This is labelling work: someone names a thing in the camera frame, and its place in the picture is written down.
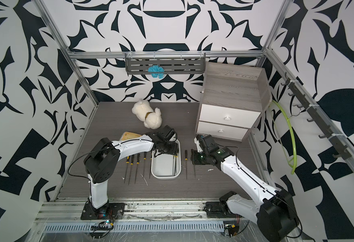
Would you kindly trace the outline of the white plastic storage tray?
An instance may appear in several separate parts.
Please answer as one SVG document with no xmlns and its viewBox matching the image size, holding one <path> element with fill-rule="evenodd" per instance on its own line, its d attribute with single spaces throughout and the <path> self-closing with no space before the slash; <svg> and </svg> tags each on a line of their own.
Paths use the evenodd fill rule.
<svg viewBox="0 0 354 242">
<path fill-rule="evenodd" d="M 155 157 L 155 151 L 153 151 L 153 164 L 152 164 L 152 175 L 157 179 L 175 179 L 177 178 L 182 171 L 182 160 L 180 155 L 180 142 L 176 139 L 176 142 L 179 144 L 179 153 L 178 162 L 177 162 L 177 170 L 176 175 L 173 176 L 173 161 L 174 155 L 161 154 Z"/>
</svg>

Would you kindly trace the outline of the grey wooden drawer cabinet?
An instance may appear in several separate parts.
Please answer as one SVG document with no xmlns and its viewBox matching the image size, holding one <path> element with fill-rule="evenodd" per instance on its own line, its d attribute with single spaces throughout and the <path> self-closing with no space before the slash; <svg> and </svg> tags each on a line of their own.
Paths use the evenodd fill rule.
<svg viewBox="0 0 354 242">
<path fill-rule="evenodd" d="M 271 102 L 263 68 L 207 63 L 196 133 L 242 141 Z"/>
</svg>

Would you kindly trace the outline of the grey wall hook rail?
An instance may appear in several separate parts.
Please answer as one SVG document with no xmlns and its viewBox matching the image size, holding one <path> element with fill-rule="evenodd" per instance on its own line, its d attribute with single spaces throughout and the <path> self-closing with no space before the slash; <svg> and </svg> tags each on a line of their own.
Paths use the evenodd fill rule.
<svg viewBox="0 0 354 242">
<path fill-rule="evenodd" d="M 309 123 L 315 123 L 321 130 L 322 134 L 318 137 L 320 139 L 327 139 L 336 150 L 336 154 L 333 155 L 334 158 L 342 158 L 347 160 L 352 157 L 348 145 L 343 141 L 344 134 L 334 126 L 331 119 L 322 110 L 320 105 L 307 93 L 303 85 L 299 80 L 292 80 L 287 75 L 285 75 L 284 86 L 288 86 L 291 90 L 290 96 L 294 96 L 300 102 L 296 105 L 301 110 L 304 110 L 310 119 L 307 120 Z"/>
</svg>

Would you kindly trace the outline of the yellow black file tool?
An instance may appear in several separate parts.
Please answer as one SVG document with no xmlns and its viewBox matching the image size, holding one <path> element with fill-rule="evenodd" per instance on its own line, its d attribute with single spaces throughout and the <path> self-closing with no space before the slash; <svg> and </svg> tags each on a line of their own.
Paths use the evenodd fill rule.
<svg viewBox="0 0 354 242">
<path fill-rule="evenodd" d="M 135 177 L 134 177 L 134 184 L 136 184 L 137 182 L 137 176 L 138 176 L 138 169 L 139 169 L 139 165 L 140 165 L 140 161 L 141 161 L 141 154 L 138 153 L 137 154 L 137 161 L 136 161 L 136 172 L 135 172 Z"/>
<path fill-rule="evenodd" d="M 147 159 L 147 152 L 144 152 L 144 158 L 143 158 L 143 172 L 142 172 L 143 177 L 145 176 L 145 171 L 146 171 L 146 159 Z"/>
<path fill-rule="evenodd" d="M 151 152 L 151 155 L 150 155 L 150 168 L 149 168 L 149 179 L 151 178 L 152 176 L 152 164 L 153 164 L 153 152 Z"/>
<path fill-rule="evenodd" d="M 128 176 L 128 185 L 130 185 L 130 181 L 131 181 L 133 163 L 134 163 L 134 155 L 130 156 L 130 170 L 129 170 L 129 176 Z"/>
</svg>

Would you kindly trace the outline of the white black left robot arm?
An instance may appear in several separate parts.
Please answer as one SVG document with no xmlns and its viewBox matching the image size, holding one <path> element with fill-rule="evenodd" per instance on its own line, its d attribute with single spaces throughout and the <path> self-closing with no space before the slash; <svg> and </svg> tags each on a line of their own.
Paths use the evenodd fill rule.
<svg viewBox="0 0 354 242">
<path fill-rule="evenodd" d="M 90 180 L 89 200 L 92 208 L 97 210 L 108 204 L 108 180 L 113 175 L 117 163 L 129 156 L 143 152 L 158 151 L 161 154 L 177 155 L 178 135 L 170 126 L 158 132 L 148 132 L 137 138 L 124 141 L 101 139 L 84 160 L 88 179 Z"/>
</svg>

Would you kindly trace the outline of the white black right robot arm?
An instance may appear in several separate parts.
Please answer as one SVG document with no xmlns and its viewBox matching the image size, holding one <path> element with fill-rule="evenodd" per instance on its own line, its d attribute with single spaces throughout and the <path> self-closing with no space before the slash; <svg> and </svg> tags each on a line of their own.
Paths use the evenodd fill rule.
<svg viewBox="0 0 354 242">
<path fill-rule="evenodd" d="M 247 200 L 229 192 L 220 201 L 227 212 L 257 225 L 270 242 L 280 242 L 296 228 L 302 229 L 292 195 L 277 190 L 251 172 L 227 146 L 218 145 L 210 135 L 197 135 L 193 163 L 213 165 L 232 178 L 249 196 Z"/>
</svg>

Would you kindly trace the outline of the white plush toy dog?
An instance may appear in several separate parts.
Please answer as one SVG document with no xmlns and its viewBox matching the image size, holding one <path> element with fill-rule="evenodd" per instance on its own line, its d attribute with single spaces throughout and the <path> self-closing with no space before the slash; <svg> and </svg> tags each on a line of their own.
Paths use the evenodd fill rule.
<svg viewBox="0 0 354 242">
<path fill-rule="evenodd" d="M 148 129 L 158 129 L 162 124 L 161 110 L 159 108 L 152 109 L 149 101 L 140 100 L 134 104 L 131 109 L 132 113 L 144 123 Z"/>
</svg>

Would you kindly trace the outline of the teal crumpled cloth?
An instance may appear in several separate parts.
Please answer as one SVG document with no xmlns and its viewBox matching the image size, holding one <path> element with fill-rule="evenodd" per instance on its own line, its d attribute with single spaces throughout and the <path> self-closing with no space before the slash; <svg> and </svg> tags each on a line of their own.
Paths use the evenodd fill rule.
<svg viewBox="0 0 354 242">
<path fill-rule="evenodd" d="M 150 66 L 148 72 L 153 78 L 163 79 L 165 76 L 165 70 L 159 65 Z"/>
</svg>

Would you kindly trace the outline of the grey slotted wall shelf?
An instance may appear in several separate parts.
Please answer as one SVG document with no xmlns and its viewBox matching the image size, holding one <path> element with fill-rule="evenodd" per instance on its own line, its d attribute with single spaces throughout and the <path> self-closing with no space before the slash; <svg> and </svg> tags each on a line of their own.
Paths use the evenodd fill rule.
<svg viewBox="0 0 354 242">
<path fill-rule="evenodd" d="M 206 68 L 206 60 L 199 57 L 132 57 L 125 56 L 125 70 L 131 75 L 150 75 L 148 68 L 159 65 L 165 70 L 165 74 L 203 74 Z"/>
</svg>

